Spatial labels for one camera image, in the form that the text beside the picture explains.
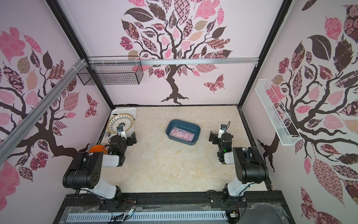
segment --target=pink patterned cloth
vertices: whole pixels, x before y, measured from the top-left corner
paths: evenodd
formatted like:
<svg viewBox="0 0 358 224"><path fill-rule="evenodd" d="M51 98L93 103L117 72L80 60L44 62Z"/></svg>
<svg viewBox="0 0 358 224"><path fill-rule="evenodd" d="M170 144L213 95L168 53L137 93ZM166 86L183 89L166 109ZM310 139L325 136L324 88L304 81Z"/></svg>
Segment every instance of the pink patterned cloth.
<svg viewBox="0 0 358 224"><path fill-rule="evenodd" d="M194 138L194 135L195 134L187 132L187 131L177 128L177 127L174 127L172 129L172 131L170 132L170 136L173 136L173 137L176 137L179 139L183 139L187 142L191 142Z"/></svg>

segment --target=tree wall mural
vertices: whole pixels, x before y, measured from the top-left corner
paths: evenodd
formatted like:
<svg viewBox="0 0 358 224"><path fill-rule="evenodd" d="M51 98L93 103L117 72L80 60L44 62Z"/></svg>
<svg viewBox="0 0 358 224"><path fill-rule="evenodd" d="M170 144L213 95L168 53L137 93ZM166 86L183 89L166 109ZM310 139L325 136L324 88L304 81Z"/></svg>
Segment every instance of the tree wall mural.
<svg viewBox="0 0 358 224"><path fill-rule="evenodd" d="M266 93L272 97L276 92L277 97L272 98L276 110L284 118L286 109L303 138L294 147L295 153L305 151L302 168L307 174L313 172L327 193L345 207L343 194L358 205L358 173L352 167L358 163L358 154L349 150L358 147L357 137L352 137L358 134L358 5L344 7L344 22L326 17L325 35L307 38L312 48L302 41L291 60L284 58L279 63L279 75L273 77ZM296 132L289 119L283 122L290 133ZM274 169L277 134L271 145L258 141ZM307 192L303 188L302 193L304 200ZM316 212L311 202L301 206L304 215L308 219L313 216L315 223L324 219L340 223L327 213Z"/></svg>
<svg viewBox="0 0 358 224"><path fill-rule="evenodd" d="M219 0L129 2L138 6L124 13L132 16L133 22L122 19L123 29L130 39L122 37L120 45L130 51L129 59L226 58L232 52L223 49L230 39L220 39L226 27L221 27L224 11L219 8ZM158 78L164 77L170 85L172 93L162 102L173 99L174 103L180 105L178 99L188 97L179 93L173 76L200 76L201 73L214 69L217 69L214 64L143 66L144 71L148 70L149 76L154 74ZM204 85L213 93L224 88L223 74L215 82Z"/></svg>

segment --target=pink wall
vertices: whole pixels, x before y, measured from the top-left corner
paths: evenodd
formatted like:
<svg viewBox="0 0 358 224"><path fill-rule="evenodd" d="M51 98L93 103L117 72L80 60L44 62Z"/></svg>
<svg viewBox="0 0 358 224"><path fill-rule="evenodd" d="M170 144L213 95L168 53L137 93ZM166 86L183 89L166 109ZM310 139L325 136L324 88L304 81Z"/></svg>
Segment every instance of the pink wall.
<svg viewBox="0 0 358 224"><path fill-rule="evenodd" d="M280 144L253 89L243 109L295 222L356 223L358 5L306 2L296 1L258 76L287 103L303 140Z"/></svg>
<svg viewBox="0 0 358 224"><path fill-rule="evenodd" d="M0 17L0 138L5 139L78 56L44 1L6 1ZM0 165L2 223L53 222L64 196L73 192L62 186L64 172L77 151L95 144L108 114L97 88L75 78Z"/></svg>
<svg viewBox="0 0 358 224"><path fill-rule="evenodd" d="M143 59L165 59L195 58L196 54L200 54L199 58L258 57L282 0L61 0L59 3L89 56L126 56L130 52ZM132 8L144 14L136 14ZM96 15L96 19L89 20L90 15ZM167 31L154 26L164 26L165 20L174 26L169 25ZM177 28L173 21L179 21ZM143 68L139 86L105 86L114 104L237 104L254 65L172 65L168 73L165 65ZM223 81L216 84L222 74Z"/></svg>

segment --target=patterned leaf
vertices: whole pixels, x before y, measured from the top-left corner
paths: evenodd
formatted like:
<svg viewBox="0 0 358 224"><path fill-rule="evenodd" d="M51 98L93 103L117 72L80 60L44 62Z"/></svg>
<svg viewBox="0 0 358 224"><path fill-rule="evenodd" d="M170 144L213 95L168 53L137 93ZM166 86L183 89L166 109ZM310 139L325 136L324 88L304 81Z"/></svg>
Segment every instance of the patterned leaf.
<svg viewBox="0 0 358 224"><path fill-rule="evenodd" d="M22 93L24 90L24 81L21 79L18 73L4 64L4 74L6 75L10 85L12 85L14 89Z"/></svg>
<svg viewBox="0 0 358 224"><path fill-rule="evenodd" d="M347 14L344 22L344 32L352 38L356 43L358 42L358 25L357 25L357 5L345 5Z"/></svg>
<svg viewBox="0 0 358 224"><path fill-rule="evenodd" d="M174 8L176 14L178 15L179 23L183 24L189 16L189 12L190 12L189 0L174 0Z"/></svg>
<svg viewBox="0 0 358 224"><path fill-rule="evenodd" d="M148 31L144 31L143 33L145 33L148 37L155 37L155 32L148 30Z"/></svg>
<svg viewBox="0 0 358 224"><path fill-rule="evenodd" d="M314 73L312 71L312 69L308 68L305 66L305 77L306 79L313 79L314 78Z"/></svg>
<svg viewBox="0 0 358 224"><path fill-rule="evenodd" d="M214 64L199 64L196 66L199 72L211 72L212 70L218 68Z"/></svg>
<svg viewBox="0 0 358 224"><path fill-rule="evenodd" d="M347 88L353 86L358 81L358 70L345 74L334 84L340 88Z"/></svg>
<svg viewBox="0 0 358 224"><path fill-rule="evenodd" d="M190 35L190 33L192 32L193 29L193 22L191 19L188 19L188 21L186 22L185 26L184 26L184 38L188 37Z"/></svg>
<svg viewBox="0 0 358 224"><path fill-rule="evenodd" d="M56 127L58 127L59 129L67 128L67 126L66 126L64 123L60 122L60 121L55 121L53 124L54 124Z"/></svg>
<svg viewBox="0 0 358 224"><path fill-rule="evenodd" d="M135 24L138 28L144 29L143 24L141 24L140 22L135 22L134 24Z"/></svg>
<svg viewBox="0 0 358 224"><path fill-rule="evenodd" d="M226 27L219 27L219 28L217 28L217 29L213 32L212 38L215 38L215 39L216 39L216 38L221 37L221 35L223 34L225 28L226 28Z"/></svg>
<svg viewBox="0 0 358 224"><path fill-rule="evenodd" d="M171 13L171 15L169 17L169 21L168 21L169 28L171 29L171 28L175 27L176 22L177 22L177 20L176 20L176 17L174 15L174 10L173 10L173 12Z"/></svg>
<svg viewBox="0 0 358 224"><path fill-rule="evenodd" d="M298 96L298 94L301 91L302 88L302 75L301 75L301 70L299 70L295 76L295 78L293 79L293 93L295 94L295 97Z"/></svg>
<svg viewBox="0 0 358 224"><path fill-rule="evenodd" d="M67 118L74 118L76 116L76 114L74 112L70 112L70 113L67 113L65 116Z"/></svg>
<svg viewBox="0 0 358 224"><path fill-rule="evenodd" d="M304 56L305 56L305 48L303 47L302 42L300 42L300 44L296 47L295 52L292 55L291 66L294 71L302 63Z"/></svg>
<svg viewBox="0 0 358 224"><path fill-rule="evenodd" d="M157 4L155 3L148 3L148 7L150 9L150 11L154 14L155 17L157 17L160 20L165 21L165 12L164 10Z"/></svg>
<svg viewBox="0 0 358 224"><path fill-rule="evenodd" d="M321 145L320 149L329 154L341 154L330 144Z"/></svg>
<svg viewBox="0 0 358 224"><path fill-rule="evenodd" d="M327 98L327 101L331 105L337 105L343 97L343 91L334 92Z"/></svg>
<svg viewBox="0 0 358 224"><path fill-rule="evenodd" d="M165 28L165 25L164 24L161 24L161 23L156 23L156 24L153 24L152 25L156 30L163 30Z"/></svg>
<svg viewBox="0 0 358 224"><path fill-rule="evenodd" d="M125 14L131 15L133 16L136 20L140 21L140 22L148 22L151 21L153 18L153 16L147 12L146 10L142 9L142 8L132 8L127 10Z"/></svg>
<svg viewBox="0 0 358 224"><path fill-rule="evenodd" d="M217 16L217 20L218 20L218 25L220 26L223 22L224 22L224 10L220 7L219 11L218 11L218 16Z"/></svg>
<svg viewBox="0 0 358 224"><path fill-rule="evenodd" d="M309 9L316 1L317 0L308 0L305 6L303 6L302 11Z"/></svg>
<svg viewBox="0 0 358 224"><path fill-rule="evenodd" d="M53 131L53 133L54 133L55 135L62 136L61 131L60 131L59 128L53 126L53 127L52 127L52 131Z"/></svg>
<svg viewBox="0 0 358 224"><path fill-rule="evenodd" d="M333 166L334 170L342 176L358 179L358 173L348 166Z"/></svg>
<svg viewBox="0 0 358 224"><path fill-rule="evenodd" d="M358 100L353 101L340 112L347 116L358 116Z"/></svg>
<svg viewBox="0 0 358 224"><path fill-rule="evenodd" d="M213 30L215 22L216 22L216 19L214 21L208 23L208 25L206 26L206 32L207 33L210 33Z"/></svg>
<svg viewBox="0 0 358 224"><path fill-rule="evenodd" d="M319 97L319 88L318 86L314 87L308 94L308 98L311 100L317 100Z"/></svg>
<svg viewBox="0 0 358 224"><path fill-rule="evenodd" d="M323 120L323 119L320 119L320 120L318 120L318 119L311 119L311 120L309 120L307 127L308 127L308 128L314 128L314 127L316 127L322 120Z"/></svg>
<svg viewBox="0 0 358 224"><path fill-rule="evenodd" d="M347 128L356 134L358 134L358 120L343 120Z"/></svg>
<svg viewBox="0 0 358 224"><path fill-rule="evenodd" d="M63 102L63 109L72 111L74 108L76 108L78 103L78 95L79 92L69 93Z"/></svg>
<svg viewBox="0 0 358 224"><path fill-rule="evenodd" d="M165 74L168 74L168 73L170 73L170 66L166 65L165 66Z"/></svg>
<svg viewBox="0 0 358 224"><path fill-rule="evenodd" d="M342 156L340 156L339 158L337 158L339 161L341 161L342 163L344 164L348 164L348 165L351 165L351 164L355 164L358 162L358 155L357 154L344 154Z"/></svg>
<svg viewBox="0 0 358 224"><path fill-rule="evenodd" d="M298 151L300 151L303 148L303 145L304 145L303 139L300 139L298 142L296 142L296 144L295 144L295 153L296 154Z"/></svg>
<svg viewBox="0 0 358 224"><path fill-rule="evenodd" d="M171 0L161 0L165 11L168 12L169 8L171 7Z"/></svg>
<svg viewBox="0 0 358 224"><path fill-rule="evenodd" d="M40 149L45 150L47 152L50 151L50 150L48 150L48 144L47 144L46 141L40 140L40 141L37 141L36 143L37 143L37 145L39 146Z"/></svg>
<svg viewBox="0 0 358 224"><path fill-rule="evenodd" d="M303 166L305 167L305 171L308 175L311 172L311 161L309 157L304 160Z"/></svg>
<svg viewBox="0 0 358 224"><path fill-rule="evenodd" d="M27 155L24 155L18 160L15 166L23 165L24 163L26 163L26 161L27 161Z"/></svg>
<svg viewBox="0 0 358 224"><path fill-rule="evenodd" d="M198 40L198 39L201 37L202 33L203 33L202 31L197 31L197 32L193 33L193 34L189 37L189 40L190 40L190 41L196 41L196 40Z"/></svg>
<svg viewBox="0 0 358 224"><path fill-rule="evenodd" d="M155 44L148 40L147 38L145 38L144 36L142 36L142 39L143 39L143 42L144 42L144 45L151 51L154 51L154 52L158 52Z"/></svg>
<svg viewBox="0 0 358 224"><path fill-rule="evenodd" d="M309 37L312 40L312 53L317 58L327 60L331 58L331 43L322 35L313 35Z"/></svg>
<svg viewBox="0 0 358 224"><path fill-rule="evenodd" d="M32 182L32 180L33 180L32 171L29 168L20 166L19 167L19 174L23 178L31 180L31 182Z"/></svg>
<svg viewBox="0 0 358 224"><path fill-rule="evenodd" d="M214 40L211 40L211 41L208 41L205 43L207 43L213 49L217 49L217 48L220 49L220 48L224 48L224 45L229 42L230 42L230 39L226 39L225 41L224 41L224 39L214 39Z"/></svg>
<svg viewBox="0 0 358 224"><path fill-rule="evenodd" d="M199 31L199 30L202 30L207 23L208 23L208 21L200 20L199 22L197 22L197 23L195 24L194 29L196 29L196 30L198 30L198 31Z"/></svg>
<svg viewBox="0 0 358 224"><path fill-rule="evenodd" d="M52 59L48 51L42 56L42 63L47 70L50 70L52 68Z"/></svg>
<svg viewBox="0 0 358 224"><path fill-rule="evenodd" d="M344 40L343 36L341 41L338 42L333 59L338 72L345 69L352 60L352 45Z"/></svg>
<svg viewBox="0 0 358 224"><path fill-rule="evenodd" d="M357 190L358 190L358 181L351 181L351 180L342 180L345 186L345 190L351 196L353 201L358 205L358 198L357 198Z"/></svg>
<svg viewBox="0 0 358 224"><path fill-rule="evenodd" d="M123 29L126 32L126 34L134 40L139 40L139 33L137 28L132 23L124 21L123 19L121 20L122 20Z"/></svg>
<svg viewBox="0 0 358 224"><path fill-rule="evenodd" d="M333 169L327 163L316 158L313 163L313 172L326 191L335 196L344 205L342 185Z"/></svg>
<svg viewBox="0 0 358 224"><path fill-rule="evenodd" d="M204 55L206 54L206 51L207 51L207 48L206 48L206 46L205 46L205 47L203 47L203 49L202 49L201 56L204 56Z"/></svg>
<svg viewBox="0 0 358 224"><path fill-rule="evenodd" d="M275 85L280 85L284 81L284 77L282 75L277 75L271 80Z"/></svg>
<svg viewBox="0 0 358 224"><path fill-rule="evenodd" d="M149 67L148 72L149 72L149 76L153 75L154 73L153 66Z"/></svg>

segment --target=dark brown leaf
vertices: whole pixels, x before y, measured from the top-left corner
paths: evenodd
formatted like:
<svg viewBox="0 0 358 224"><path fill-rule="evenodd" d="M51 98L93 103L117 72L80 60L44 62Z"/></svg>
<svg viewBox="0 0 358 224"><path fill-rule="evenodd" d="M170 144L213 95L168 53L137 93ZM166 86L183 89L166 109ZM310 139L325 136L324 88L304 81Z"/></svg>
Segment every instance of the dark brown leaf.
<svg viewBox="0 0 358 224"><path fill-rule="evenodd" d="M40 61L35 52L32 50L31 56L30 56L31 63L36 66L37 68L40 68Z"/></svg>
<svg viewBox="0 0 358 224"><path fill-rule="evenodd" d="M206 48L206 46L205 47L203 47L203 49L202 49L202 56L204 56L205 54L206 54L206 50L207 50L207 48Z"/></svg>
<svg viewBox="0 0 358 224"><path fill-rule="evenodd" d="M338 72L345 69L352 60L352 45L344 40L343 36L338 42L333 60Z"/></svg>
<svg viewBox="0 0 358 224"><path fill-rule="evenodd" d="M160 20L165 21L165 12L164 10L155 3L148 3L148 7L150 11L154 14L155 17L157 17Z"/></svg>
<svg viewBox="0 0 358 224"><path fill-rule="evenodd" d="M339 161L341 161L344 164L355 164L358 162L358 155L357 154L344 154L342 156L340 156L339 158L337 158Z"/></svg>
<svg viewBox="0 0 358 224"><path fill-rule="evenodd" d="M322 35L313 35L309 37L312 40L312 53L317 58L327 60L331 58L331 43Z"/></svg>
<svg viewBox="0 0 358 224"><path fill-rule="evenodd" d="M317 0L308 0L305 6L303 6L302 11L309 9L316 1Z"/></svg>
<svg viewBox="0 0 358 224"><path fill-rule="evenodd" d="M210 33L210 31L213 30L214 25L215 25L215 22L216 22L216 19L215 19L214 21L208 23L208 25L206 26L206 32L207 32L207 33Z"/></svg>
<svg viewBox="0 0 358 224"><path fill-rule="evenodd" d="M169 21L168 21L168 26L170 29L175 27L176 21L177 20L176 20L176 17L174 15L174 10L173 10L173 12L171 13L171 16L169 17Z"/></svg>
<svg viewBox="0 0 358 224"><path fill-rule="evenodd" d="M358 81L358 70L345 74L334 84L340 88L347 88L353 86Z"/></svg>
<svg viewBox="0 0 358 224"><path fill-rule="evenodd" d="M51 59L48 51L42 57L42 63L44 64L44 66L47 70L50 70L52 68L52 59Z"/></svg>
<svg viewBox="0 0 358 224"><path fill-rule="evenodd" d="M306 77L306 79L314 78L314 73L313 73L312 69L310 69L309 67L306 67L306 66L305 66L305 77Z"/></svg>
<svg viewBox="0 0 358 224"><path fill-rule="evenodd" d="M149 12L142 8L132 8L127 10L124 14L129 14L140 22L148 22L154 19Z"/></svg>
<svg viewBox="0 0 358 224"><path fill-rule="evenodd" d="M328 68L326 68L324 66L319 66L319 67L320 67L319 76L322 79L325 79L325 80L333 79L333 74Z"/></svg>
<svg viewBox="0 0 358 224"><path fill-rule="evenodd" d="M219 38L219 37L223 34L225 28L226 28L226 27L219 27L219 28L217 28L217 29L213 32L212 38L214 38L214 39Z"/></svg>

